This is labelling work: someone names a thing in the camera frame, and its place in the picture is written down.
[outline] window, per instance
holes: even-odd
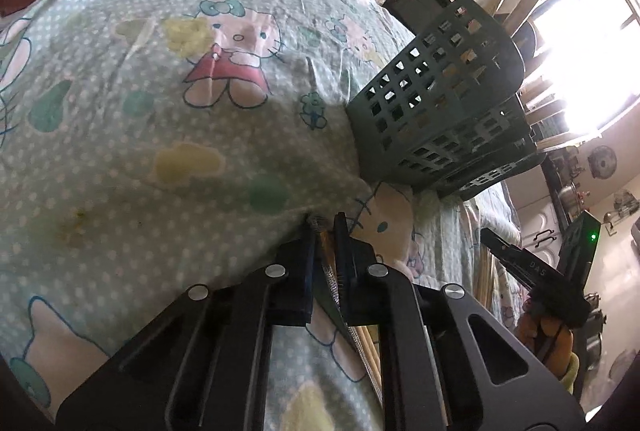
[[[533,16],[542,68],[568,107],[571,130],[590,132],[640,93],[640,24],[627,0],[549,0]]]

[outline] round metal pin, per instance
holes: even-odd
[[[372,275],[373,277],[384,277],[389,273],[389,270],[387,267],[382,265],[382,263],[376,263],[375,265],[369,265],[367,272],[369,272],[369,275]]]
[[[444,293],[451,299],[461,299],[465,295],[465,289],[460,285],[450,284],[444,287]]]
[[[194,301],[202,301],[209,295],[209,289],[204,285],[194,285],[189,289],[188,294]]]
[[[264,273],[269,277],[282,277],[284,276],[286,271],[286,268],[284,268],[282,265],[278,265],[277,263],[275,265],[269,265],[264,269]]]

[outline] cabinet handle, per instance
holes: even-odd
[[[553,234],[555,231],[553,229],[546,229],[546,231],[542,231],[541,233],[537,233],[536,237],[533,238],[533,241],[538,241],[538,237],[542,236],[543,234],[549,233],[549,235]]]
[[[545,239],[541,239],[539,242],[536,243],[534,249],[537,249],[540,246],[540,244],[544,243],[547,239],[550,239],[551,241],[556,241],[556,239],[558,238],[556,236],[546,236]]]

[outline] hello kitty tablecloth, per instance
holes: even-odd
[[[0,352],[36,404],[54,418],[179,293],[236,283],[310,212],[471,290],[479,227],[518,237],[502,190],[439,202],[358,177],[344,106],[412,37],[373,0],[39,0],[2,32]],[[322,310],[275,330],[265,429],[381,428]]]

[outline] white cabinet door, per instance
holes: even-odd
[[[562,235],[551,203],[545,196],[518,210],[522,227],[522,246],[537,257],[556,267],[558,265]]]
[[[536,166],[526,173],[507,178],[506,182],[511,202],[517,211],[549,195],[545,175],[540,166]]]

